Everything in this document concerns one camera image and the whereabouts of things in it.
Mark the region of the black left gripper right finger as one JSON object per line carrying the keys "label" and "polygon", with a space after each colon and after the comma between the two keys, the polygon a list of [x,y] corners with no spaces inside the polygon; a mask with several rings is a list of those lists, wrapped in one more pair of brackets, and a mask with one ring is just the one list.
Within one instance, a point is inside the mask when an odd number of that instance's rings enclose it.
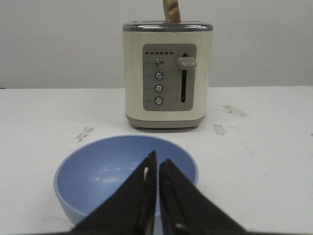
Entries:
{"label": "black left gripper right finger", "polygon": [[159,167],[159,199],[165,235],[246,235],[247,231],[208,200],[167,159]]}

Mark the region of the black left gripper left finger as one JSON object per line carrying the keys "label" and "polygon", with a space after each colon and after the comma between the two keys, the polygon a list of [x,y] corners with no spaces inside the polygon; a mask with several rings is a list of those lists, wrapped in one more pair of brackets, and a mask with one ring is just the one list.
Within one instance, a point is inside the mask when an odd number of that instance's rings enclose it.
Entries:
{"label": "black left gripper left finger", "polygon": [[157,154],[149,153],[121,187],[77,224],[72,235],[152,235],[157,201]]}

